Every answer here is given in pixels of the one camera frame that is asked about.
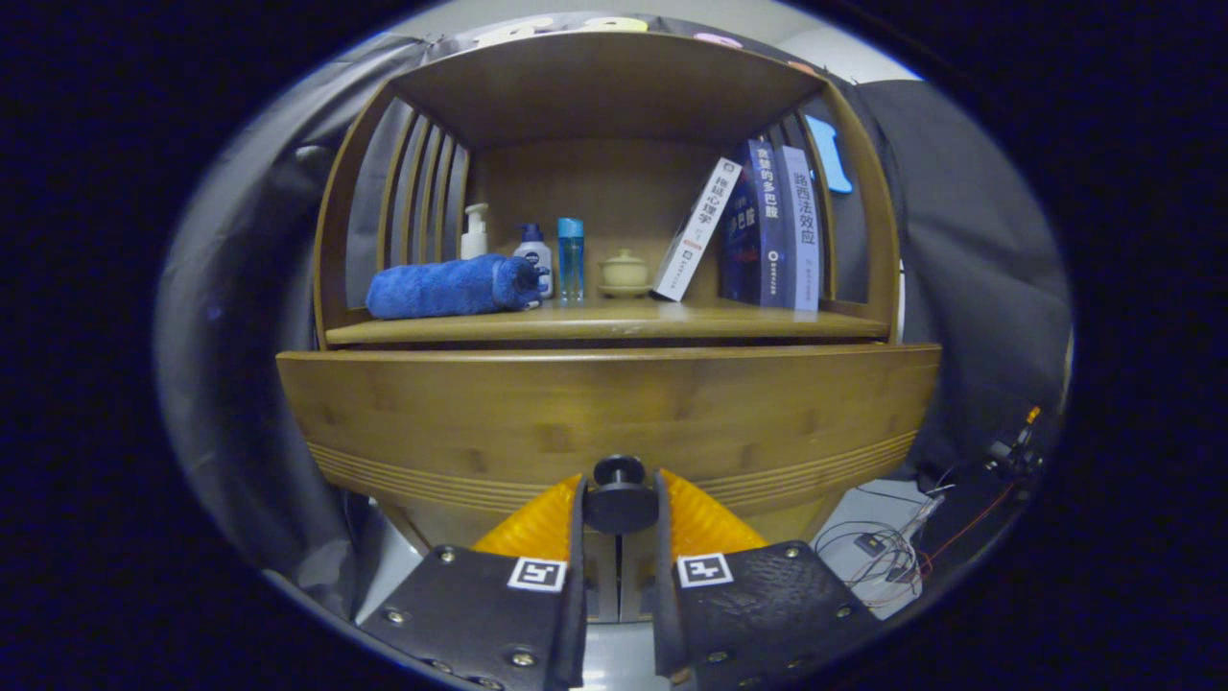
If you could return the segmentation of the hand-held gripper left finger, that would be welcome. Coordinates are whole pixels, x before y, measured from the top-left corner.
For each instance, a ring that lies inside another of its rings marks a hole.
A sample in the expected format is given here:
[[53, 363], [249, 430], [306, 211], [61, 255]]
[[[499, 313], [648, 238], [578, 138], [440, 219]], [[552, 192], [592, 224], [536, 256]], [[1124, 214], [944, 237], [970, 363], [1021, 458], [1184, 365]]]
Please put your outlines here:
[[361, 630], [453, 690], [582, 686], [585, 491], [565, 477], [474, 547], [433, 547]]

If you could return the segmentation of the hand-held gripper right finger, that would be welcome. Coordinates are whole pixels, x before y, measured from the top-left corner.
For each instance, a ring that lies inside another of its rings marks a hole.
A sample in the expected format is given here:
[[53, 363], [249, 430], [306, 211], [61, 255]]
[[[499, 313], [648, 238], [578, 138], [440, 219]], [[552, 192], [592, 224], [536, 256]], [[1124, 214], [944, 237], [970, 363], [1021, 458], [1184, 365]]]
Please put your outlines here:
[[815, 689], [885, 628], [808, 542], [763, 542], [684, 477], [653, 481], [656, 673], [673, 689]]

